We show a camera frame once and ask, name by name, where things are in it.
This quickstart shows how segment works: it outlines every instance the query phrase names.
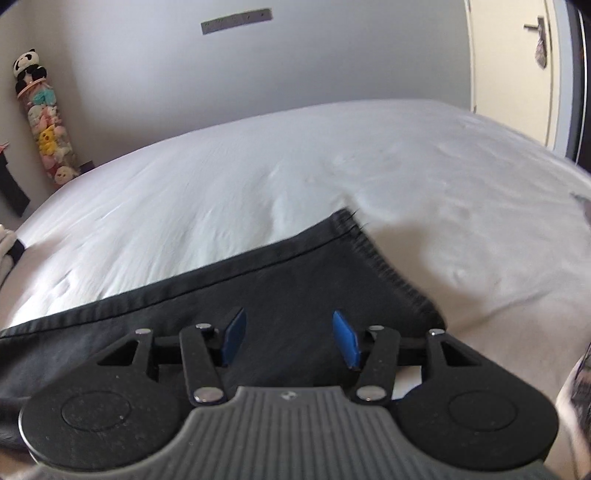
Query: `bed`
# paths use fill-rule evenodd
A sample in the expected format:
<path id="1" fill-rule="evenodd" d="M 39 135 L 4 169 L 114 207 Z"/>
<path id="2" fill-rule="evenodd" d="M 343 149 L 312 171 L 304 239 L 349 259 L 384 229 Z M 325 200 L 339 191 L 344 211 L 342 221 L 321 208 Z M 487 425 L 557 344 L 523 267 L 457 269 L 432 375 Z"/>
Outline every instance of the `bed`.
<path id="1" fill-rule="evenodd" d="M 554 399 L 591 341 L 591 178 L 438 102 L 314 106 L 130 153 L 67 184 L 18 230 L 0 327 L 295 235 L 340 207 L 449 331 Z M 573 477 L 561 431 L 547 465 Z"/>

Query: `gray ribbed platform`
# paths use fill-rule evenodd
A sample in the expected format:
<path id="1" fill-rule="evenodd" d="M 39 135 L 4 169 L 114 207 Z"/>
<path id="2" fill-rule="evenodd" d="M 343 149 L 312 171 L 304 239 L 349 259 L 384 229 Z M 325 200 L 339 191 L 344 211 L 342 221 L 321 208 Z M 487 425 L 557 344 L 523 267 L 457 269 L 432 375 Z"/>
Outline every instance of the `gray ribbed platform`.
<path id="1" fill-rule="evenodd" d="M 541 462 L 477 473 L 432 460 L 406 440 L 385 409 L 355 405 L 339 387 L 241 388 L 225 405 L 194 410 L 165 449 L 140 463 L 102 473 L 39 466 L 33 478 L 557 480 Z"/>

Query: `wall-mounted strip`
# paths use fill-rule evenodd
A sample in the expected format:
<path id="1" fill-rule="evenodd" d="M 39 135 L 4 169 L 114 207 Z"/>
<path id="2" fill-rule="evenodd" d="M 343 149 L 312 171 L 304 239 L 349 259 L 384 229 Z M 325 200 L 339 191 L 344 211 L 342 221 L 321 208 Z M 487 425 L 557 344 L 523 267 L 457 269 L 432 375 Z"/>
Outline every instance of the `wall-mounted strip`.
<path id="1" fill-rule="evenodd" d="M 203 35 L 208 33 L 225 30 L 227 28 L 240 27 L 241 25 L 248 25 L 251 23 L 267 22 L 273 19 L 273 14 L 270 8 L 263 8 L 261 10 L 252 10 L 241 14 L 228 15 L 227 17 L 216 18 L 215 20 L 208 20 L 201 24 L 201 31 Z"/>

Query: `door handle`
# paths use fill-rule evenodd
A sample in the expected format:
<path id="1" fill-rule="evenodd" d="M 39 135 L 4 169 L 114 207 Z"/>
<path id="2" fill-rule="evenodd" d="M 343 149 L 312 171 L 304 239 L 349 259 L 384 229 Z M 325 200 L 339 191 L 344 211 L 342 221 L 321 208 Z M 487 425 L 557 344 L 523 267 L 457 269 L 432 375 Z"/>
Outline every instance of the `door handle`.
<path id="1" fill-rule="evenodd" d="M 545 69 L 548 66 L 548 41 L 546 38 L 546 21 L 544 17 L 538 17 L 537 25 L 525 24 L 523 28 L 538 32 L 540 37 L 538 39 L 538 46 L 535 49 L 535 60 L 542 69 Z"/>

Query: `small logo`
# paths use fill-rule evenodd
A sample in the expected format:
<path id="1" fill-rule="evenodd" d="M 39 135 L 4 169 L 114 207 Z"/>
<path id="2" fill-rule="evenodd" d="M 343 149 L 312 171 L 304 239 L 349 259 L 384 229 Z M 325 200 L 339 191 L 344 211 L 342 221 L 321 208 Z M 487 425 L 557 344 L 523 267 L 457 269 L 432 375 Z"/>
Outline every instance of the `small logo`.
<path id="1" fill-rule="evenodd" d="M 283 400 L 291 401 L 291 400 L 297 398 L 297 393 L 292 392 L 291 390 L 287 391 L 287 392 L 283 392 L 281 394 L 281 398 L 283 398 Z"/>

